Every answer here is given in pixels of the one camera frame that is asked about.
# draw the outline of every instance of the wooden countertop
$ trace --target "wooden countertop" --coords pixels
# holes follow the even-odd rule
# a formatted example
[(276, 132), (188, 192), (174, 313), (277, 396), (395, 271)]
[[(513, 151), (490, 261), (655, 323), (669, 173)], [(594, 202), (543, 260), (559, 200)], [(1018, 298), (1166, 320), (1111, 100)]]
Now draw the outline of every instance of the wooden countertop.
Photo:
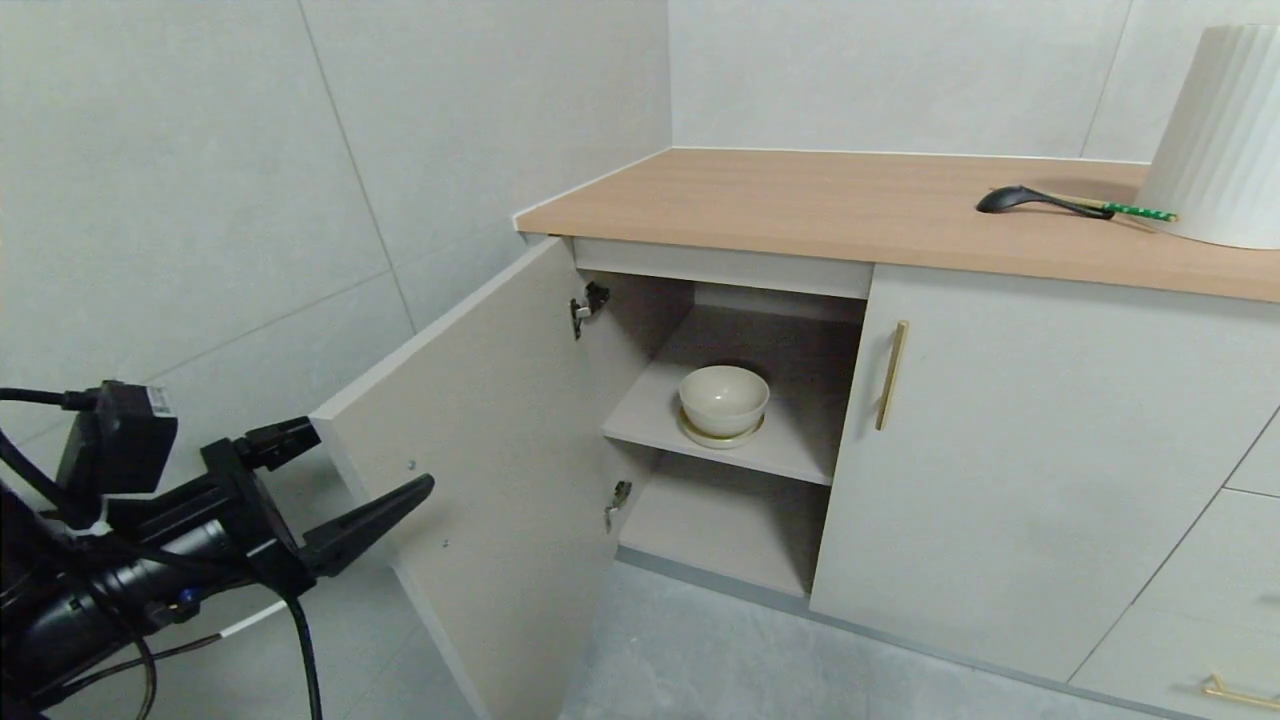
[(1280, 302), (1280, 251), (1047, 205), (973, 209), (1005, 184), (1132, 201), (1146, 172), (1083, 160), (675, 149), (534, 208), (516, 227)]

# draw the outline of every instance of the gold handle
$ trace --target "gold handle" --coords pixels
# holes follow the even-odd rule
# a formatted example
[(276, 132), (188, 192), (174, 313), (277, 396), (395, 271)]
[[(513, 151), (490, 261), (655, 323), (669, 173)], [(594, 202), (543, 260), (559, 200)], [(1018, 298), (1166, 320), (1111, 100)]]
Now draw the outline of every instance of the gold handle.
[(893, 332), (893, 350), (888, 355), (888, 372), (884, 373), (884, 396), (881, 397), (879, 415), (876, 416), (876, 429), (883, 430), (888, 421), (888, 404), (893, 400), (893, 387), (897, 386), (897, 364), (902, 361), (902, 346), (906, 345), (906, 320), (899, 320)]
[(1235, 691), (1226, 689), (1226, 684), (1222, 683), (1222, 676), (1213, 673), (1208, 676), (1208, 683), (1201, 692), (1204, 694), (1211, 694), (1213, 697), (1220, 697), (1222, 700), (1229, 700), (1231, 702), (1242, 702), (1244, 705), (1253, 705), (1257, 707), (1265, 707), (1267, 710), (1280, 710), (1280, 701), (1267, 700), (1265, 697), (1257, 697), (1252, 694), (1238, 693)]

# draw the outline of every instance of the gray floor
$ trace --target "gray floor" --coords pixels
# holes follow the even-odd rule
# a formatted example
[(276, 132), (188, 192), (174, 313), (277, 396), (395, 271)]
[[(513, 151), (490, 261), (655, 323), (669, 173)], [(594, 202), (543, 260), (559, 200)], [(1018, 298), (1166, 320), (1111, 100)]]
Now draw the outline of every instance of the gray floor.
[[(470, 720), (425, 632), (347, 720)], [(614, 564), (562, 720), (1147, 720)]]

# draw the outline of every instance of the spoon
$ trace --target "spoon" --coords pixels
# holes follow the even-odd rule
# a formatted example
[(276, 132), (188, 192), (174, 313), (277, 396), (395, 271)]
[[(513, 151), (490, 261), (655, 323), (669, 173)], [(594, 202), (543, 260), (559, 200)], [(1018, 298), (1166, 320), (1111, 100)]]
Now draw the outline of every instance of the spoon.
[(1057, 197), (1037, 192), (1021, 184), (1010, 184), (992, 190), (986, 197), (978, 201), (977, 209), (979, 213), (1004, 213), (1005, 210), (1024, 202), (1048, 202), (1050, 205), (1057, 205), (1059, 208), (1084, 215), (1085, 218), (1094, 218), (1098, 220), (1110, 220), (1115, 217), (1114, 210), (1100, 210), (1097, 208), (1076, 205), (1075, 202), (1059, 200)]

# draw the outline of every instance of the ceramic bowl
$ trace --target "ceramic bowl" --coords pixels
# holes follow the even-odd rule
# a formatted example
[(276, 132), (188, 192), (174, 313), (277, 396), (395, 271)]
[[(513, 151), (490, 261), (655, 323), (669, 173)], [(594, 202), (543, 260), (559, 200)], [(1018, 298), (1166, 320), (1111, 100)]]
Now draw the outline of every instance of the ceramic bowl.
[(708, 365), (685, 375), (680, 404), (703, 433), (731, 438), (755, 428), (769, 402), (769, 383), (745, 368)]

